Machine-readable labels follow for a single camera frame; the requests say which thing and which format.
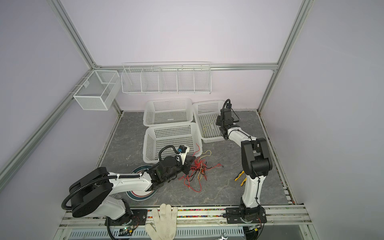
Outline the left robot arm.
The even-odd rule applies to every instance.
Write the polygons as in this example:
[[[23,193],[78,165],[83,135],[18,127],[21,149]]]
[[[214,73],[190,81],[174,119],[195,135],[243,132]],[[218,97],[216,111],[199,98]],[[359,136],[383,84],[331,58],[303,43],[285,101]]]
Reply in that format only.
[[[195,159],[186,154],[166,157],[138,174],[117,174],[108,172],[105,167],[97,168],[70,186],[61,208],[71,211],[74,218],[95,214],[128,223],[133,216],[131,208],[127,201],[113,198],[114,194],[154,192],[180,173],[187,175]]]

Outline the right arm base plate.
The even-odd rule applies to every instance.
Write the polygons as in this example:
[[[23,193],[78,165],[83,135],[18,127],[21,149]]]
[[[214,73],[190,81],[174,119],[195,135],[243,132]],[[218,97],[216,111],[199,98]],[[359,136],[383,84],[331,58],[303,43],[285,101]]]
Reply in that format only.
[[[266,211],[263,207],[244,208],[226,208],[223,218],[228,224],[264,224],[267,222]]]

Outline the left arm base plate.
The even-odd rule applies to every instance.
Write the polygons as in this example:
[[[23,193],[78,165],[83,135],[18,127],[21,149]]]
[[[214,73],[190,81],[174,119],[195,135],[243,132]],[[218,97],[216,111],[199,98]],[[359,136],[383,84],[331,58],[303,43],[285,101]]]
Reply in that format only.
[[[133,209],[117,220],[110,220],[109,226],[143,226],[146,224],[147,215],[146,209]]]

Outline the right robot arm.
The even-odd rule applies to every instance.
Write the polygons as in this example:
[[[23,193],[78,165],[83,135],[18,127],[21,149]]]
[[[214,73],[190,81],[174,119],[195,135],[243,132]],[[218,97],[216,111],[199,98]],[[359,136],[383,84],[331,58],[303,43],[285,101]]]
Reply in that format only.
[[[273,168],[270,150],[265,138],[256,138],[244,132],[232,117],[232,109],[224,108],[217,118],[217,126],[225,140],[231,140],[241,148],[241,160],[246,186],[239,205],[243,220],[258,218],[262,214],[260,204],[264,180]]]

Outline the white gloved hand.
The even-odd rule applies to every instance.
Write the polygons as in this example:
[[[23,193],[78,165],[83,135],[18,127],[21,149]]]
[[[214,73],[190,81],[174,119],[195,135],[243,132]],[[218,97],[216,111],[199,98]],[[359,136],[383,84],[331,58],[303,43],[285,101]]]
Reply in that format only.
[[[177,233],[178,207],[161,204],[160,208],[151,210],[154,227],[145,225],[145,230],[151,240],[174,240]]]

